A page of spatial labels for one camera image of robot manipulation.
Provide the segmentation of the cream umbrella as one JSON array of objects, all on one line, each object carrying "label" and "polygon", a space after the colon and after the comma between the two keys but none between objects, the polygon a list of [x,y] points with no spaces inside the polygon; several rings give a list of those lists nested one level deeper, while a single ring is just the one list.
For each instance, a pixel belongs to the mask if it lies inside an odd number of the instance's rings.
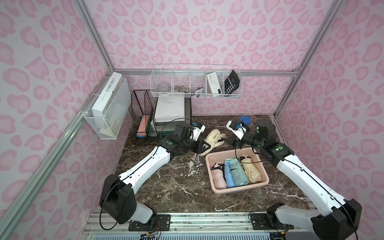
[{"label": "cream umbrella", "polygon": [[218,129],[213,129],[204,139],[204,141],[210,145],[210,148],[199,154],[199,156],[203,157],[209,154],[214,148],[222,146],[226,137],[227,136],[224,133],[221,133]]},{"label": "cream umbrella", "polygon": [[250,184],[261,182],[262,175],[254,165],[252,158],[249,155],[242,154],[240,157],[240,162]]}]

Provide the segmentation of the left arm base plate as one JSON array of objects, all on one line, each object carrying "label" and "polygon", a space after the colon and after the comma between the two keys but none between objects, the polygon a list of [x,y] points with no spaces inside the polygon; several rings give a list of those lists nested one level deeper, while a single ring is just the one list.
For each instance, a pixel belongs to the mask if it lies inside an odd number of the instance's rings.
[{"label": "left arm base plate", "polygon": [[129,225],[129,232],[143,232],[143,231],[169,231],[171,223],[171,215],[169,214],[156,214],[148,223],[143,224],[138,221],[133,221]]}]

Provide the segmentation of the pink plastic storage box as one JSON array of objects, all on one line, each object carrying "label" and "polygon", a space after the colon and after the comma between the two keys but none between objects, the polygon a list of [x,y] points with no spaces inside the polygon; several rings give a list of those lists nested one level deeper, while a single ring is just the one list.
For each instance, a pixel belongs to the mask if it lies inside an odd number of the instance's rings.
[{"label": "pink plastic storage box", "polygon": [[[238,157],[240,157],[242,154],[246,154],[251,158],[253,165],[255,166],[255,168],[258,169],[261,174],[261,180],[259,182],[248,184],[245,186],[234,186],[233,188],[228,188],[228,184],[225,179],[224,163],[227,159],[235,158],[235,153],[238,154]],[[215,194],[218,195],[248,191],[259,187],[265,187],[270,182],[270,178],[265,170],[263,163],[261,162],[260,157],[254,154],[251,148],[246,148],[237,151],[228,150],[216,153],[209,153],[206,156],[206,164],[212,190]]]}]

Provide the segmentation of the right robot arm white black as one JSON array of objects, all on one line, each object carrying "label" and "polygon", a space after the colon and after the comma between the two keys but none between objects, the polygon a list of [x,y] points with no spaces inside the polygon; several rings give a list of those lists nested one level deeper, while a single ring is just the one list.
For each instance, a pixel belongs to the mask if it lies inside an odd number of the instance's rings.
[{"label": "right robot arm white black", "polygon": [[271,227],[290,225],[311,231],[321,240],[345,240],[356,235],[362,206],[347,200],[313,174],[287,145],[277,141],[271,120],[261,120],[252,133],[242,121],[228,121],[226,128],[236,139],[228,141],[235,150],[248,145],[266,162],[289,177],[309,197],[316,210],[307,211],[278,203],[267,209]]}]

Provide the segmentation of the pink umbrella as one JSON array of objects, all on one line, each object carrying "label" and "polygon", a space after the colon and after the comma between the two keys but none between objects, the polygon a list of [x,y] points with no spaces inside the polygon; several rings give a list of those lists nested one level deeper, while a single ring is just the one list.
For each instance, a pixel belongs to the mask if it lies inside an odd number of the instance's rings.
[{"label": "pink umbrella", "polygon": [[224,176],[224,165],[215,163],[211,167],[211,175],[214,183],[214,187],[217,190],[224,190],[227,188],[225,176]]}]

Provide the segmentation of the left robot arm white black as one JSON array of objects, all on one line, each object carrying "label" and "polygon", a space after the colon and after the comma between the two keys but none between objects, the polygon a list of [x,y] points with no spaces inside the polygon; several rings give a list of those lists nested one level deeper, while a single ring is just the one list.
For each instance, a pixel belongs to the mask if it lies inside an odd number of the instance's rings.
[{"label": "left robot arm white black", "polygon": [[155,225],[156,213],[145,204],[136,201],[136,193],[140,187],[172,157],[185,152],[201,154],[211,145],[200,139],[205,126],[200,123],[191,125],[180,122],[168,136],[159,140],[157,146],[139,163],[128,171],[116,176],[109,175],[103,185],[99,206],[117,224],[128,221]]}]

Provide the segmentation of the mint green umbrella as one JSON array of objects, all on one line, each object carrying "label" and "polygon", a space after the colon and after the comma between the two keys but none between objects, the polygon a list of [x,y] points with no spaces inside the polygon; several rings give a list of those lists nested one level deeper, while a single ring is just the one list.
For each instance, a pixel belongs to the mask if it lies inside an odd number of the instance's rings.
[{"label": "mint green umbrella", "polygon": [[248,178],[243,170],[242,165],[237,159],[227,159],[231,166],[231,173],[234,178],[236,187],[242,187],[249,184]]}]

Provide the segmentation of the blue umbrella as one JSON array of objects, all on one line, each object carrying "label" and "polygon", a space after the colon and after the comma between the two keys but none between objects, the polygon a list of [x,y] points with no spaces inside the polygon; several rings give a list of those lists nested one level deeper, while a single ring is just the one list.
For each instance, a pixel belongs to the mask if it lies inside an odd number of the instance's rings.
[{"label": "blue umbrella", "polygon": [[232,173],[231,173],[231,166],[230,166],[229,161],[227,161],[227,160],[225,160],[225,162],[224,162],[224,176],[225,176],[227,188],[229,188],[229,189],[235,188],[236,184],[235,184],[234,178],[233,178]]}]

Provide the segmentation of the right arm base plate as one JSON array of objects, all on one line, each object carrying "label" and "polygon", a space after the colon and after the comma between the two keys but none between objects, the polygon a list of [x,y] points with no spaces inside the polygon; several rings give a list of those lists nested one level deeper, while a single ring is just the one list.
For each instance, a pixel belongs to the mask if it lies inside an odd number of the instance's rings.
[{"label": "right arm base plate", "polygon": [[295,228],[292,225],[281,224],[277,220],[275,222],[271,222],[267,213],[249,212],[248,219],[252,223],[253,230],[288,231]]}]

